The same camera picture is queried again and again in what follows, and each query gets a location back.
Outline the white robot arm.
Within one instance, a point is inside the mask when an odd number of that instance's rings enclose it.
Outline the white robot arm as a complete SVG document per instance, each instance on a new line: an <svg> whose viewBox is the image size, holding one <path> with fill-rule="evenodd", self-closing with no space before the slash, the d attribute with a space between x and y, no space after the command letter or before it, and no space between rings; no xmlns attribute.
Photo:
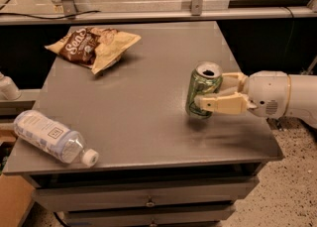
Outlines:
<svg viewBox="0 0 317 227"><path fill-rule="evenodd" d="M217 93L200 93L194 103L204 111L279 119L283 116L304 121L317 128L317 76L259 71L223 74Z"/></svg>

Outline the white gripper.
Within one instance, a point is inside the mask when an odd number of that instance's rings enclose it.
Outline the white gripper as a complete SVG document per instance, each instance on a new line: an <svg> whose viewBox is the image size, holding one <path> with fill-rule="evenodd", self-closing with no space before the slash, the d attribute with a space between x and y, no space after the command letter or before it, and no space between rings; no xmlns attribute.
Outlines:
<svg viewBox="0 0 317 227"><path fill-rule="evenodd" d="M236 115L249 110L258 117L280 118L286 111L290 85L290 77L281 71L260 71L249 78L242 72L228 72L222 74L220 90L237 92L228 96L196 95L194 103L209 112ZM247 95L239 93L242 89Z"/></svg>

